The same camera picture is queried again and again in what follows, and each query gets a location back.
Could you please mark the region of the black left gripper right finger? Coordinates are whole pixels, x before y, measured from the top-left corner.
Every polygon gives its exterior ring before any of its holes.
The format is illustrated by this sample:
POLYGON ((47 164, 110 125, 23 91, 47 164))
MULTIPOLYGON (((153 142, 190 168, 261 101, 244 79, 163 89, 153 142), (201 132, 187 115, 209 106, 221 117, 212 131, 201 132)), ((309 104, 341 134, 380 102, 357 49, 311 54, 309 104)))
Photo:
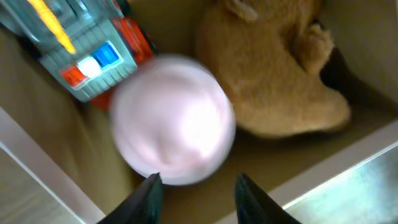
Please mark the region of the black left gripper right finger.
POLYGON ((239 224, 300 224, 247 174, 239 174, 234 199, 239 224))

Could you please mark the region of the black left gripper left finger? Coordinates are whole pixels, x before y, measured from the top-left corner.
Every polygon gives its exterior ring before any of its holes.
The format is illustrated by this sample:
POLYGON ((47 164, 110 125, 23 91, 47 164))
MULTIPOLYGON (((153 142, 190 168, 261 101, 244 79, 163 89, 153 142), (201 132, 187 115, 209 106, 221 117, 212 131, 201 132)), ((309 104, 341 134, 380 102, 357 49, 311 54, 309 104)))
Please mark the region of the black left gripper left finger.
POLYGON ((160 223, 163 183, 159 173, 151 174, 98 224, 160 223))

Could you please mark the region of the white pink toy duck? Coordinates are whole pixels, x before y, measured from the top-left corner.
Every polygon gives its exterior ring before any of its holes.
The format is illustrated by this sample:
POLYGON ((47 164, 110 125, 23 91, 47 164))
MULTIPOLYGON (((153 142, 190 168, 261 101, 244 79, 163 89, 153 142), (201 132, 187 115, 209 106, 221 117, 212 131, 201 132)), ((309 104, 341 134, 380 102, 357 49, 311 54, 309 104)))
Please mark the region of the white pink toy duck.
POLYGON ((192 185, 211 177, 229 155, 234 111, 214 75, 188 57, 163 55, 120 84, 109 108, 119 153, 143 177, 192 185))

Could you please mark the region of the brown plush toy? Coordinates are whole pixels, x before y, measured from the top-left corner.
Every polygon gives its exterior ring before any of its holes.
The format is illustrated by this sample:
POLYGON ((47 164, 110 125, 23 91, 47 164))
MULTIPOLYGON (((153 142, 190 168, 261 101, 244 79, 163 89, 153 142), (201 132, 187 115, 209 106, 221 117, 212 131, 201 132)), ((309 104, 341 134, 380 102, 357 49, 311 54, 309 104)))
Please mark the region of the brown plush toy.
POLYGON ((238 126, 261 138, 329 132, 351 117, 320 77, 334 48, 316 0, 212 1, 197 25, 195 55, 227 94, 238 126))

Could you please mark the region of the red grey toy truck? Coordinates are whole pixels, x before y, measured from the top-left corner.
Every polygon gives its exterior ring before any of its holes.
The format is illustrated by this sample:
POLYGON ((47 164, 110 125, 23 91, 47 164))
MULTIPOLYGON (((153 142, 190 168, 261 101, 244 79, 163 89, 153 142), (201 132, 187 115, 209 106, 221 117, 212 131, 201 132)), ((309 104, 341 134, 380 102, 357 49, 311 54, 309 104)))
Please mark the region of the red grey toy truck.
POLYGON ((77 100, 103 110, 116 87, 157 55, 127 1, 2 0, 1 25, 77 100))

